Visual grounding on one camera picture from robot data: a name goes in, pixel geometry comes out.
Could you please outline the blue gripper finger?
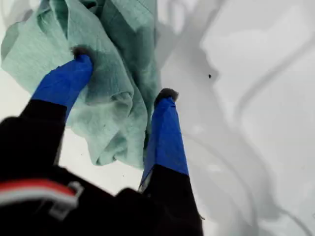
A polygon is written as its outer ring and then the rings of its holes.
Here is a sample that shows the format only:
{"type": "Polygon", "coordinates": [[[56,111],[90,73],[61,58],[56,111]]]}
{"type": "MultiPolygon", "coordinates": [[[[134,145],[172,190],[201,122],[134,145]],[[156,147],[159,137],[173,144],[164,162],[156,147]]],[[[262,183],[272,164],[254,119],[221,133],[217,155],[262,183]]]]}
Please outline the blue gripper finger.
{"type": "Polygon", "coordinates": [[[163,210],[162,235],[201,236],[202,222],[192,192],[177,98],[175,90],[164,88],[155,99],[139,190],[163,210]]]}
{"type": "Polygon", "coordinates": [[[93,73],[90,50],[72,53],[73,60],[44,76],[17,117],[0,123],[1,172],[46,168],[58,159],[68,115],[93,73]]]}

